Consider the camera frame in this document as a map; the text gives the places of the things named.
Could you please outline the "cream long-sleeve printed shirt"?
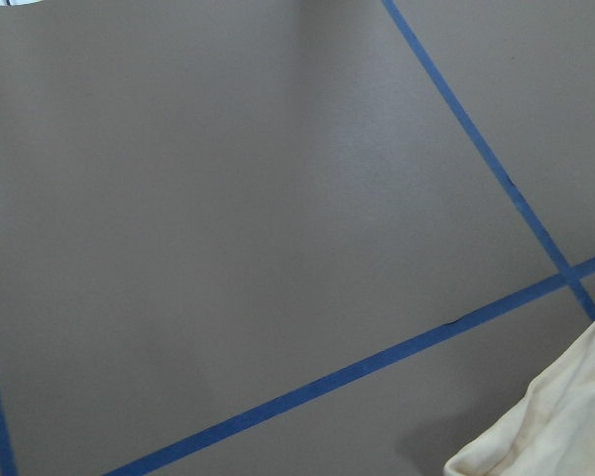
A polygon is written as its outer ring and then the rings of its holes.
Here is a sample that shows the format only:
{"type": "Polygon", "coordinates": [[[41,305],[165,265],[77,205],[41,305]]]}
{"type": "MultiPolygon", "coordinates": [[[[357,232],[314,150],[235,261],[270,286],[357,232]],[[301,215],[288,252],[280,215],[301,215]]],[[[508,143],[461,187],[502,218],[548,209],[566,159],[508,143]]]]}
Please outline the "cream long-sleeve printed shirt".
{"type": "Polygon", "coordinates": [[[595,321],[445,475],[595,475],[595,321]]]}

